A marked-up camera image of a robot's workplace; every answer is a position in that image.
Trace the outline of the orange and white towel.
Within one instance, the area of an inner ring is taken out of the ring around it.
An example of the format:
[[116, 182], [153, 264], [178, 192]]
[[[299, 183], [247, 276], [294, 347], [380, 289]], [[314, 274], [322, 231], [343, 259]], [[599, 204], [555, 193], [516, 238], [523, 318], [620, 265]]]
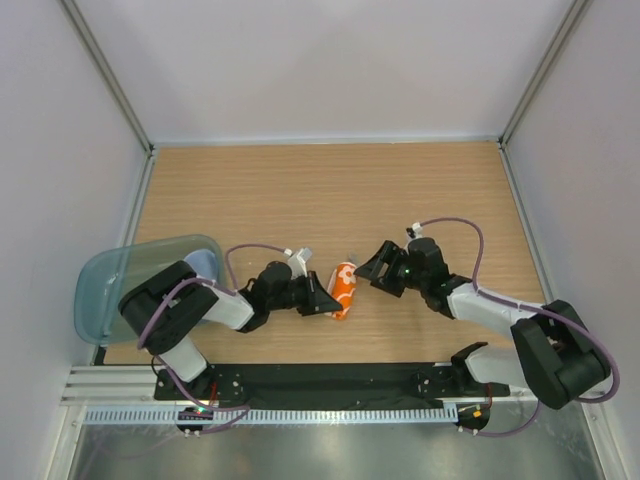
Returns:
[[344, 262], [339, 263], [333, 270], [327, 290], [332, 298], [336, 300], [341, 310], [331, 312], [329, 316], [337, 321], [346, 319], [352, 305], [353, 297], [356, 292], [357, 277], [355, 270], [358, 267], [358, 259], [354, 253], [347, 255]]

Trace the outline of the blue bear towel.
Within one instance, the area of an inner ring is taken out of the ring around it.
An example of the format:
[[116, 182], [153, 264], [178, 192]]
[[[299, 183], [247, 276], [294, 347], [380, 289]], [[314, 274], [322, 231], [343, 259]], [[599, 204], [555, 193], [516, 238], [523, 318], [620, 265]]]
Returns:
[[216, 254], [208, 249], [198, 249], [184, 257], [184, 261], [192, 268], [198, 277], [217, 281], [220, 266]]

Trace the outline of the translucent blue plastic bin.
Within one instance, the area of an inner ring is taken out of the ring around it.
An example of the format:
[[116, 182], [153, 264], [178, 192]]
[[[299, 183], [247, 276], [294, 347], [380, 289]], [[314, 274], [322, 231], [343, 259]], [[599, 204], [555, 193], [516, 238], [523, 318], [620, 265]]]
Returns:
[[93, 345], [108, 346], [137, 338], [118, 310], [122, 297], [192, 251], [213, 251], [219, 262], [217, 282], [226, 284], [223, 252], [205, 235], [186, 235], [120, 247], [90, 259], [81, 270], [74, 299], [78, 336]]

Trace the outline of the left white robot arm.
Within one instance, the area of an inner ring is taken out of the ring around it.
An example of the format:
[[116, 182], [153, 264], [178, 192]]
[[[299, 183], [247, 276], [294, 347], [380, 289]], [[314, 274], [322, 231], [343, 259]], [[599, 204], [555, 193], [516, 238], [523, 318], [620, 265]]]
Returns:
[[335, 313], [342, 305], [319, 283], [314, 271], [296, 276], [289, 264], [274, 261], [235, 292], [204, 278], [184, 260], [177, 261], [126, 293], [120, 315], [137, 334], [137, 348], [160, 361], [176, 387], [191, 400], [212, 386], [211, 365], [190, 339], [202, 321], [249, 333], [273, 311], [301, 316]]

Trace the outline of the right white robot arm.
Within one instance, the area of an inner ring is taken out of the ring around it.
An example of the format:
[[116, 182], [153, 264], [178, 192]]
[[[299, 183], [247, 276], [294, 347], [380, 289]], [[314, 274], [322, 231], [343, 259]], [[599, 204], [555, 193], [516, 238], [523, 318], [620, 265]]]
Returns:
[[559, 410], [572, 401], [588, 402], [588, 392], [605, 380], [612, 384], [601, 398], [617, 392], [613, 359], [569, 303], [530, 304], [483, 290], [473, 279], [450, 272], [431, 238], [413, 239], [406, 247], [386, 241], [355, 274], [396, 297], [415, 290], [431, 310], [512, 342], [510, 349], [479, 343], [459, 353], [462, 364], [451, 370], [450, 382], [461, 395], [472, 396], [486, 383], [509, 384]]

